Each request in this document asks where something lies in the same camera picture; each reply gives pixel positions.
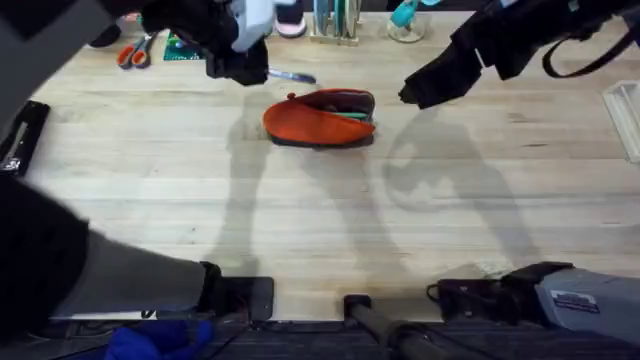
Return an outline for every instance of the wooden table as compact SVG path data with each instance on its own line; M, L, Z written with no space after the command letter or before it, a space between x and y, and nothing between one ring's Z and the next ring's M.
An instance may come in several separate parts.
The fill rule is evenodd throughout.
M419 111L397 92L437 56L469 13L422 15L423 41L387 38L388 14L363 14L359 47L269 40L273 67L377 101L375 144L314 151L265 140L265 109L314 87L243 88L204 62L122 71L118 45L83 49L34 96L52 106L28 179L109 236L227 275L276 280L277 319L338 319L368 293L390 315L429 318L424 288L541 260L640 276L640 171L601 98L634 79L637 48L577 80L548 78L537 56L522 76L495 70L464 99ZM607 24L567 44L560 69L592 61L626 31Z

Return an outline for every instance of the blue cloth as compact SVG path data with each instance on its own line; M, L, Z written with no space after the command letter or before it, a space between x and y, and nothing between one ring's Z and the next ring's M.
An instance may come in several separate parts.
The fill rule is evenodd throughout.
M111 337L105 360L191 360L213 340L213 324L201 321L193 344L185 321L145 321L120 328Z

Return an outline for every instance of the black strap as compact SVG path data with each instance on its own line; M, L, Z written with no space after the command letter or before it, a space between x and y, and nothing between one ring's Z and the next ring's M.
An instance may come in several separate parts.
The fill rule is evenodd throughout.
M613 47L609 49L609 51L604 53L604 55L596 59L591 64L585 66L584 68L569 74L560 74L556 71L556 69L553 68L553 65L551 65L551 56L556 51L556 49L560 46L560 44L569 40L569 38L560 40L555 45L553 45L551 49L547 51L546 54L544 54L544 57L542 58L542 67L544 68L544 71L547 73L547 75L555 79L575 78L575 77L590 74L600 69L601 67L607 65L613 59L618 57L618 55L622 54L622 52L625 51L629 47L629 45L633 44L634 37L636 34L639 33L639 30L640 30L640 25L636 25L632 27L629 30L629 32L627 32L620 40L618 40L618 42L615 45L613 45Z

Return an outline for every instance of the orange scissors handle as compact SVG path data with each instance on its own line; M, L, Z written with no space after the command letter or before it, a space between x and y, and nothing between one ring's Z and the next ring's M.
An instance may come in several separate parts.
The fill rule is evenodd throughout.
M120 54L118 54L118 66L123 69L131 68L131 58L133 57L133 53L136 51L135 44L129 44L122 49Z
M151 47L151 42L153 41L153 38L156 36L156 34L157 33L145 35L144 42L142 43L140 48L138 48L136 52L133 54L133 57L131 58L131 62L133 63L133 66L135 66L136 68L144 69L147 66L151 65L151 56L149 55L149 48Z

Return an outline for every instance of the orange pencil case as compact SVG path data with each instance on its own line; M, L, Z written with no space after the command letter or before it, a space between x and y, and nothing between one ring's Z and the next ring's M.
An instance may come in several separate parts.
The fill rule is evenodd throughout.
M271 106L264 127L278 145L299 147L355 147L373 142L375 100L363 90L325 89L307 95L289 94ZM361 113L353 119L336 113Z

